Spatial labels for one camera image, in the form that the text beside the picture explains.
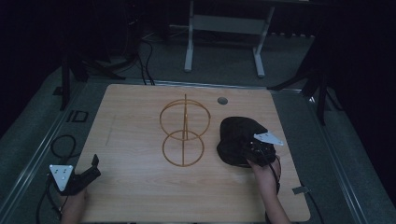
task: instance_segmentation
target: light wood surface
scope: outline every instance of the light wood surface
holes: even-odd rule
[[[204,155],[192,166],[171,164],[163,155],[167,134],[160,114],[175,100],[197,101],[210,113],[210,124],[201,137]],[[228,99],[227,105],[218,103]],[[183,129],[184,105],[163,112],[169,132]],[[187,105],[188,128],[203,131],[208,122],[205,110]],[[100,105],[77,172],[99,157],[102,175],[89,185],[86,222],[257,222],[264,221],[264,207],[250,169],[224,163],[216,151],[223,119],[242,116],[257,120],[284,141],[276,146],[281,158],[279,199],[293,221],[310,218],[299,187],[287,139],[269,91],[223,88],[110,85]],[[166,155],[181,161],[181,141],[168,138]],[[185,160],[201,152],[199,139],[185,142]]]

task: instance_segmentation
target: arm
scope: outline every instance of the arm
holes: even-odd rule
[[[276,180],[274,179],[274,175],[271,171],[271,168],[268,165],[264,167],[260,167],[259,165],[251,161],[249,161],[249,164],[256,177],[259,186],[259,191],[262,196],[262,202],[264,203],[267,216],[269,217],[271,222],[273,224],[290,223],[289,218],[286,215],[286,212],[283,209],[282,204],[277,198]],[[279,162],[275,160],[271,165],[276,171],[278,178],[280,178]]]
[[[61,224],[78,224],[82,220],[85,212],[87,196],[87,190],[84,189],[76,195],[61,197],[61,205],[64,205],[61,211]]]

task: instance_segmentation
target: table top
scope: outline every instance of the table top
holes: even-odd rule
[[[220,97],[228,103],[219,104]],[[220,123],[233,116],[257,120],[284,142],[275,146],[282,164],[278,197],[290,220],[308,220],[304,195],[292,191],[300,182],[269,91],[113,84],[76,169],[91,167],[98,155],[102,175],[89,185],[83,221],[264,221],[251,169],[224,163],[216,150]]]

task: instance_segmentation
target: white triangular marker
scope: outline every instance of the white triangular marker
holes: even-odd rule
[[[66,189],[67,182],[69,181],[70,175],[73,172],[72,165],[50,165],[50,172],[55,179],[56,185],[60,191]]]
[[[270,133],[270,132],[268,132],[268,133],[254,134],[253,137],[256,138],[257,140],[261,141],[261,142],[271,143],[271,144],[283,146],[283,142],[280,141],[277,137],[275,137],[275,136],[274,136],[272,133]]]

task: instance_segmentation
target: person's left hand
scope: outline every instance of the person's left hand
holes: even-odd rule
[[[62,208],[62,224],[77,224],[84,216],[85,207],[88,199],[87,189],[83,189],[76,195],[61,196],[60,202]]]

